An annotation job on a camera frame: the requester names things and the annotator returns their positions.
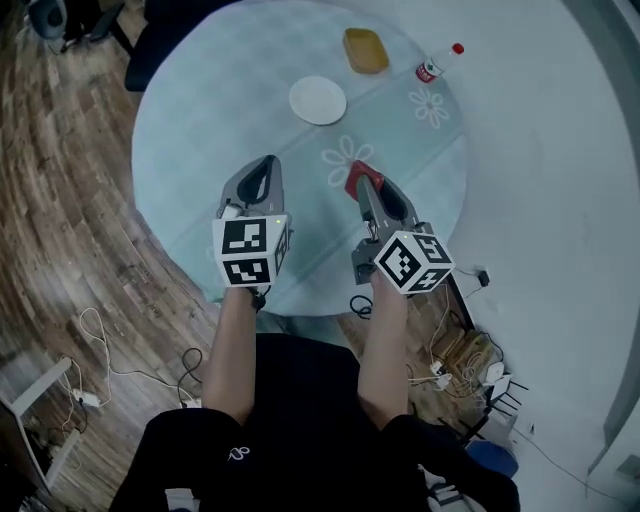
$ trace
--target person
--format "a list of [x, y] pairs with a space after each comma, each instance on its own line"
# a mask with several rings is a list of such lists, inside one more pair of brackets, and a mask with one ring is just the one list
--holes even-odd
[[435, 512], [447, 508], [433, 482], [446, 481], [470, 510], [518, 511], [508, 477], [474, 462], [445, 427], [407, 414], [407, 299], [379, 272], [371, 283], [360, 363], [344, 347], [256, 336], [252, 293], [227, 289], [202, 409], [149, 422], [111, 510], [346, 504]]

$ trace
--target white wall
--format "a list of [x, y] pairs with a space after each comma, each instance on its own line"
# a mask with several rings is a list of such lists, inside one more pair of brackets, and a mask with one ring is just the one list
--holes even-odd
[[[461, 42], [447, 73], [469, 140], [450, 249], [491, 285], [468, 300], [531, 387], [520, 428], [585, 478], [604, 446], [640, 304], [640, 200], [620, 106], [560, 0], [335, 0], [398, 25], [426, 51]], [[473, 278], [458, 276], [471, 291]], [[531, 445], [516, 445], [524, 511], [621, 509]]]
[[598, 489], [622, 496], [633, 502], [638, 497], [638, 484], [616, 474], [629, 455], [640, 457], [640, 402], [629, 416], [622, 430], [591, 473], [590, 481]]

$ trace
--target black chair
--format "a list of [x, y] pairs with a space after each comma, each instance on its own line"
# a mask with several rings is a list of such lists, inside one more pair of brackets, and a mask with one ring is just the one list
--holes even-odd
[[88, 36], [94, 42], [113, 34], [131, 53], [133, 47], [116, 21], [123, 7], [121, 3], [102, 12], [97, 0], [37, 0], [29, 4], [28, 15], [40, 37], [62, 42], [60, 51], [65, 51], [82, 37]]
[[39, 0], [29, 5], [31, 26], [42, 39], [62, 39], [65, 35], [68, 14], [64, 0]]
[[124, 86], [144, 92], [160, 64], [198, 24], [234, 0], [147, 0], [142, 30], [131, 52]]

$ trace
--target black cable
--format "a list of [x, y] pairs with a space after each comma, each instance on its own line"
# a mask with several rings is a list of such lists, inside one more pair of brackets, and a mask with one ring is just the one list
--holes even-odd
[[[187, 362], [185, 360], [185, 357], [192, 350], [195, 350], [196, 352], [198, 352], [198, 354], [200, 355], [200, 359], [198, 359], [198, 362], [195, 364], [195, 366], [189, 367], [189, 366], [187, 366]], [[200, 350], [199, 348], [195, 348], [195, 347], [188, 348], [182, 354], [182, 365], [184, 366], [185, 370], [187, 370], [187, 371], [184, 372], [182, 377], [180, 377], [180, 380], [178, 380], [178, 384], [176, 384], [176, 390], [178, 392], [178, 400], [180, 400], [180, 403], [182, 404], [183, 408], [184, 408], [184, 402], [182, 401], [182, 395], [180, 394], [180, 384], [182, 384], [182, 381], [184, 380], [184, 378], [187, 375], [189, 375], [192, 379], [194, 379], [195, 381], [197, 381], [197, 382], [202, 384], [202, 381], [200, 379], [198, 379], [195, 375], [193, 375], [193, 373], [191, 373], [194, 370], [196, 370], [198, 368], [198, 366], [200, 366], [200, 363], [202, 363], [202, 350]]]
[[[366, 302], [369, 303], [369, 305], [356, 309], [353, 305], [353, 301], [355, 301], [356, 299], [365, 300]], [[349, 301], [349, 307], [351, 308], [351, 311], [353, 311], [356, 315], [358, 315], [358, 318], [362, 318], [363, 320], [371, 319], [371, 310], [373, 308], [373, 302], [369, 297], [365, 297], [364, 295], [354, 295], [353, 297], [351, 297], [351, 300]]]
[[478, 274], [472, 274], [471, 272], [465, 272], [464, 270], [460, 270], [459, 268], [454, 268], [453, 270], [464, 274], [465, 276], [478, 277]]
[[[200, 359], [198, 359], [198, 362], [193, 368], [189, 368], [189, 366], [187, 366], [187, 361], [185, 360], [185, 358], [187, 357], [187, 354], [192, 350], [195, 350], [196, 352], [198, 352]], [[194, 348], [194, 347], [189, 348], [184, 351], [184, 354], [182, 354], [182, 366], [184, 366], [184, 369], [187, 370], [187, 373], [193, 380], [202, 384], [202, 381], [198, 377], [196, 377], [193, 373], [191, 373], [193, 370], [196, 370], [198, 366], [200, 366], [200, 363], [202, 363], [202, 350], [200, 350], [199, 348]]]

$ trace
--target round table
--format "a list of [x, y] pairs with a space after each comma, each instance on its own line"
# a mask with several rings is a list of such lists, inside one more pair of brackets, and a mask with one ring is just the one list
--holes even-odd
[[[344, 30], [369, 28], [390, 67], [355, 73]], [[422, 51], [374, 18], [300, 0], [239, 3], [205, 19], [169, 55], [142, 98], [133, 133], [136, 207], [167, 254], [209, 300], [222, 296], [211, 220], [225, 182], [248, 162], [282, 163], [291, 250], [266, 310], [330, 315], [349, 310], [356, 286], [350, 253], [366, 236], [344, 191], [355, 159], [392, 179], [422, 221], [448, 240], [466, 190], [461, 115], [446, 81], [428, 86], [414, 70]], [[289, 106], [290, 87], [308, 75], [342, 87], [345, 116], [311, 126]]]

